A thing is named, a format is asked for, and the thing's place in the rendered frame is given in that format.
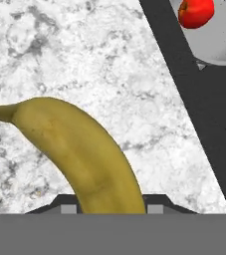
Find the red apple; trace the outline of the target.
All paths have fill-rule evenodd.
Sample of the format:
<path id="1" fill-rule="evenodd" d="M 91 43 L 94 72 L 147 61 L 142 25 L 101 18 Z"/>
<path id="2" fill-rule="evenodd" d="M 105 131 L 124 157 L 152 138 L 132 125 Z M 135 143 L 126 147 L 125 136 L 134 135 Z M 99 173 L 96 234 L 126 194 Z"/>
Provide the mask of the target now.
<path id="1" fill-rule="evenodd" d="M 182 0 L 177 17 L 184 28 L 197 29 L 205 25 L 214 13 L 214 0 Z"/>

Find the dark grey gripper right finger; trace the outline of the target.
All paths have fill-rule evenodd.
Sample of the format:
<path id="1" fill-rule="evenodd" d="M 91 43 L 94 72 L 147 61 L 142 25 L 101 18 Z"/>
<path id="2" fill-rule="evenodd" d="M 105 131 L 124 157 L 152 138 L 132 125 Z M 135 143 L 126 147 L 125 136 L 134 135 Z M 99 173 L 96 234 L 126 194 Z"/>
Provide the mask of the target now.
<path id="1" fill-rule="evenodd" d="M 142 197 L 147 214 L 195 214 L 195 211 L 174 204 L 165 194 L 144 194 Z"/>

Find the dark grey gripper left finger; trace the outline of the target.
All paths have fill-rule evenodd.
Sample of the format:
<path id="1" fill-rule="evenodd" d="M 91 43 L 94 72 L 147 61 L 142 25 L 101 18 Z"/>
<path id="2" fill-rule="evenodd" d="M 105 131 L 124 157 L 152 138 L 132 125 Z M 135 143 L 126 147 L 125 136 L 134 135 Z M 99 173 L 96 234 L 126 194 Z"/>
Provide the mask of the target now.
<path id="1" fill-rule="evenodd" d="M 83 211 L 74 194 L 59 194 L 50 204 L 29 211 L 29 214 L 82 214 Z"/>

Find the white colander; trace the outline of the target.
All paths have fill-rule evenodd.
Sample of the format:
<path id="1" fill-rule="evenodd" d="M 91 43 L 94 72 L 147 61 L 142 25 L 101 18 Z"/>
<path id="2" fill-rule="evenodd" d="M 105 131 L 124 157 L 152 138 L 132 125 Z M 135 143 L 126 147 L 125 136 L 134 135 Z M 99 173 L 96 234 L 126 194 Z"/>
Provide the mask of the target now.
<path id="1" fill-rule="evenodd" d="M 182 0 L 169 0 L 176 19 Z M 203 63 L 226 66 L 226 0 L 214 0 L 214 16 L 197 29 L 180 28 L 194 57 Z"/>

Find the yellow banana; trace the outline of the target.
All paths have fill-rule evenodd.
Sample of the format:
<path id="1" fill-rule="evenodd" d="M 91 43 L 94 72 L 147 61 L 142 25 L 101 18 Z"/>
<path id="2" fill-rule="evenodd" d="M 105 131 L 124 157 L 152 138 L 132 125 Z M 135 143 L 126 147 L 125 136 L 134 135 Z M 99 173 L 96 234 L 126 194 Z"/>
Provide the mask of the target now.
<path id="1" fill-rule="evenodd" d="M 55 98 L 33 98 L 0 106 L 0 122 L 14 125 L 59 169 L 83 212 L 145 212 L 140 187 L 125 155 L 83 110 Z"/>

